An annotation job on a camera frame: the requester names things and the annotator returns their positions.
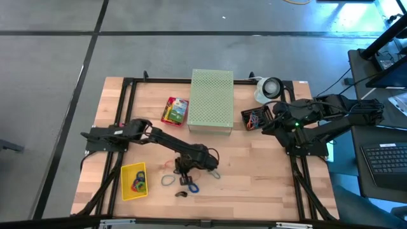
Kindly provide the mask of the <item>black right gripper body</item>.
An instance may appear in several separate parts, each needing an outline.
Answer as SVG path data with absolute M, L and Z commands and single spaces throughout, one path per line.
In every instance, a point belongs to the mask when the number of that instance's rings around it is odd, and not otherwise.
M 275 115 L 273 122 L 280 122 L 291 140 L 296 140 L 296 123 L 298 123 L 298 118 L 295 118 L 293 113 L 299 111 L 301 107 L 301 101 L 294 101 L 292 103 L 278 101 L 275 102 L 272 109 Z

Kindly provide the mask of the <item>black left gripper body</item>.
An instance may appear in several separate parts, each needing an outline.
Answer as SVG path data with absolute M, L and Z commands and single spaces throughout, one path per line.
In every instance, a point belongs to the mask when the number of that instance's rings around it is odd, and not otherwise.
M 205 148 L 203 152 L 179 153 L 174 160 L 176 174 L 187 174 L 191 169 L 213 171 L 219 165 L 219 152 L 214 148 Z

